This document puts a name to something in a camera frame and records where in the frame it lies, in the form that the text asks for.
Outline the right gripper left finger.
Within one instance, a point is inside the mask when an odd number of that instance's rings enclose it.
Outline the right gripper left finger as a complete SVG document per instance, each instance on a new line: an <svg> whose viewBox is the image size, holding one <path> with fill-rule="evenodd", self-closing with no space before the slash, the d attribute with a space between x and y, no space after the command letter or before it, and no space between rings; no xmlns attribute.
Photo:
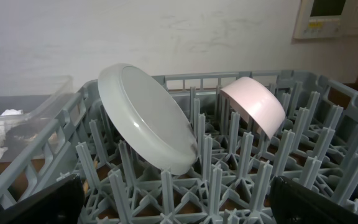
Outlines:
<svg viewBox="0 0 358 224"><path fill-rule="evenodd" d="M71 174L0 211L0 224L77 223L84 201L81 178Z"/></svg>

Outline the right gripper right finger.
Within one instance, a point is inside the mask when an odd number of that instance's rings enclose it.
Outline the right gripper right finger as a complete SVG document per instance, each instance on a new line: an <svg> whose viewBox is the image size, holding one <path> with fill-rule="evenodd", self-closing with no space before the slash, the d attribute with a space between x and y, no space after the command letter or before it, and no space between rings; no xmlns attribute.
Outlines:
<svg viewBox="0 0 358 224"><path fill-rule="evenodd" d="M275 177L268 196L277 223L358 224L358 215L285 177Z"/></svg>

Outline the white bowl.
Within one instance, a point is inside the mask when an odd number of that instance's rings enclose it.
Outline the white bowl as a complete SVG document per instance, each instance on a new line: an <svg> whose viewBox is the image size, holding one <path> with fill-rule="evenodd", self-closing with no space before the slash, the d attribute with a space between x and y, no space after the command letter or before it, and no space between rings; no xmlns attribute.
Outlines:
<svg viewBox="0 0 358 224"><path fill-rule="evenodd" d="M272 139L285 119L282 104L261 83L242 77L220 90L230 106L244 120L252 118L269 140Z"/></svg>

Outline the grey plate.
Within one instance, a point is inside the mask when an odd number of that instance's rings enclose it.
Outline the grey plate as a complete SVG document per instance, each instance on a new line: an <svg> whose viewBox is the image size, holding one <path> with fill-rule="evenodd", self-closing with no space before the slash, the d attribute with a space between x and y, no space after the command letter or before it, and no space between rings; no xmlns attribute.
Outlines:
<svg viewBox="0 0 358 224"><path fill-rule="evenodd" d="M141 157L174 175L189 171L197 156L196 138L161 84L141 69L119 63L101 71L98 91L114 127Z"/></svg>

